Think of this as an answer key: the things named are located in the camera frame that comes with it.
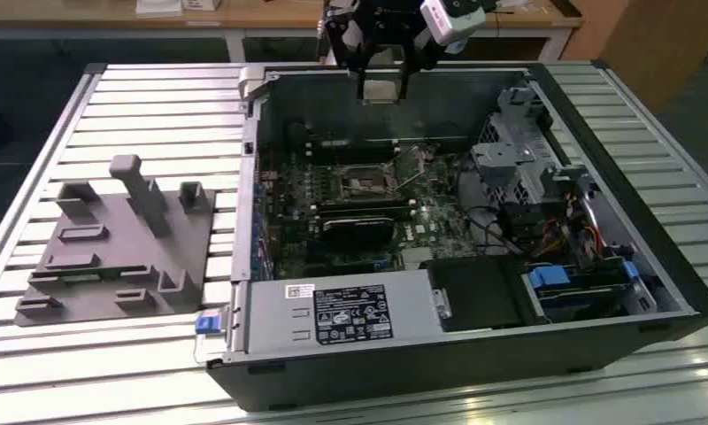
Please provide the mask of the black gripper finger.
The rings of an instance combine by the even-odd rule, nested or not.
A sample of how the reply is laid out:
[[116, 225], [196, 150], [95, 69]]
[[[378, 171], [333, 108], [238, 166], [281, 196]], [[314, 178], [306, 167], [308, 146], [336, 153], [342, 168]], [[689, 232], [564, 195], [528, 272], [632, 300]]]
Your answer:
[[336, 65], [356, 78], [356, 98], [364, 99], [365, 69], [370, 60], [370, 45], [364, 31], [352, 19], [350, 12], [325, 16], [324, 33], [329, 42]]
[[398, 97], [405, 98], [410, 76], [421, 70], [432, 70], [444, 55], [445, 46], [436, 43], [425, 27], [402, 45], [404, 61], [400, 67]]

